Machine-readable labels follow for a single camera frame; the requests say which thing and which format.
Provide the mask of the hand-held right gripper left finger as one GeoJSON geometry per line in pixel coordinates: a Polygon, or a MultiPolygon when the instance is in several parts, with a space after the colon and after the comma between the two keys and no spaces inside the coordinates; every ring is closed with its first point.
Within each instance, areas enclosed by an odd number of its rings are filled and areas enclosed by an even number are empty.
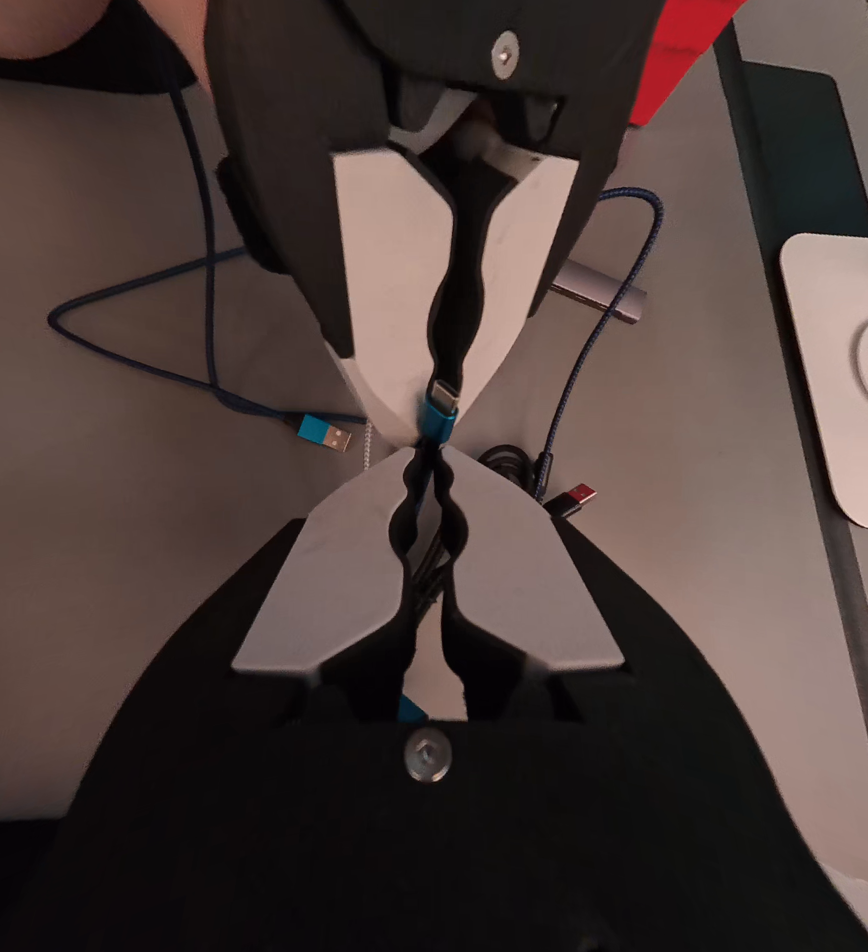
{"type": "Polygon", "coordinates": [[[425,459],[402,448],[316,506],[232,661],[336,687],[357,718],[395,718],[416,650],[412,574],[425,459]]]}

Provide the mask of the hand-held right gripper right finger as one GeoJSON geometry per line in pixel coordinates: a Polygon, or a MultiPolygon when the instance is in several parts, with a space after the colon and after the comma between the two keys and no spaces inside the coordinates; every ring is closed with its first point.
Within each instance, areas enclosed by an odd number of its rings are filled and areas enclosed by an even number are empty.
{"type": "Polygon", "coordinates": [[[499,718],[524,682],[620,670],[624,657],[554,520],[513,482],[440,453],[448,553],[441,645],[468,718],[499,718]]]}

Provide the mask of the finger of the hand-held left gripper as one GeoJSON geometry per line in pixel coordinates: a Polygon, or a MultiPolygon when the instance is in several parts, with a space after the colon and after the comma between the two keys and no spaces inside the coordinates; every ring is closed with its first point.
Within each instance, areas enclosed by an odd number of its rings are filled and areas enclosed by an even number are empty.
{"type": "Polygon", "coordinates": [[[523,331],[579,167],[577,160],[539,152],[482,152],[480,159],[503,176],[507,191],[488,216],[478,253],[484,303],[464,357],[460,418],[523,331]]]}
{"type": "Polygon", "coordinates": [[[382,438],[413,446],[435,372],[431,315],[451,266],[454,210],[396,149],[335,152],[333,173],[353,342],[333,361],[382,438]]]}

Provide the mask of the person's left forearm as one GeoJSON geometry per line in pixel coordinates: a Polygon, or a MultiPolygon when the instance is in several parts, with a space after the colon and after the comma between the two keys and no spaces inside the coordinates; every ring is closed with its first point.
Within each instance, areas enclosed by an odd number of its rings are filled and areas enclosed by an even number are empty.
{"type": "MultiPolygon", "coordinates": [[[[0,1],[0,58],[26,60],[59,53],[95,26],[107,6],[105,1],[0,1]]],[[[141,6],[209,90],[204,58],[208,3],[142,1],[141,6]]]]}

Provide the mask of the red plastic bin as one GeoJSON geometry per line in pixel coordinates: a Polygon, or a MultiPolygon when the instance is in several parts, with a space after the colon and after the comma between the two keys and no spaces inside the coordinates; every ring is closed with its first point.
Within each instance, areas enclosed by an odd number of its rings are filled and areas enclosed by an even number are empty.
{"type": "Polygon", "coordinates": [[[666,1],[629,124],[647,125],[745,1],[666,1]]]}

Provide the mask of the black wrist rest pad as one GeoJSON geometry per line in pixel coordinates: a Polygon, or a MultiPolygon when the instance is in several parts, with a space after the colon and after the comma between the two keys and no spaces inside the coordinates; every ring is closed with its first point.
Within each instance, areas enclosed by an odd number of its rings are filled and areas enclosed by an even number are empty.
{"type": "Polygon", "coordinates": [[[0,58],[0,79],[96,92],[151,95],[188,89],[197,76],[136,1],[112,1],[67,48],[32,59],[0,58]]]}

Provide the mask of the dark desk mat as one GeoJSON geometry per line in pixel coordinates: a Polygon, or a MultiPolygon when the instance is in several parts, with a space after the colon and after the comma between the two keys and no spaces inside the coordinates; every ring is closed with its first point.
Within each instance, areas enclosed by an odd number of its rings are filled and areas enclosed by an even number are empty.
{"type": "Polygon", "coordinates": [[[829,74],[743,62],[782,241],[799,233],[868,239],[868,195],[829,74]]]}

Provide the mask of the white tablet stand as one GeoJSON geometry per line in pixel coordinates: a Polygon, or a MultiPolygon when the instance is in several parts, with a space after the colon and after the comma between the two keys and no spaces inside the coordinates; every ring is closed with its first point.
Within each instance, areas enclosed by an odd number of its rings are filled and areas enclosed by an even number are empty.
{"type": "Polygon", "coordinates": [[[801,233],[779,256],[832,492],[868,529],[868,238],[801,233]]]}

